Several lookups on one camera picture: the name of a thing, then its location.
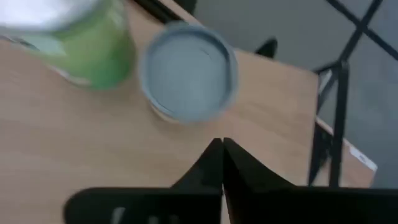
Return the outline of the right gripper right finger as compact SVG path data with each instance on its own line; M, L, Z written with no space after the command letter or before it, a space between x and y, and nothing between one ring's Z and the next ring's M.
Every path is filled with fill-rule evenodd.
M223 185L231 223L393 223L397 191L297 186L231 138L224 138Z

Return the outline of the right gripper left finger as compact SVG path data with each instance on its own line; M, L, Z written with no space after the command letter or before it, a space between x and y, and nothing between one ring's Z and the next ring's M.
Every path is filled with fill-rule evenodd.
M65 223L220 223L223 142L213 139L170 187L90 187L63 207Z

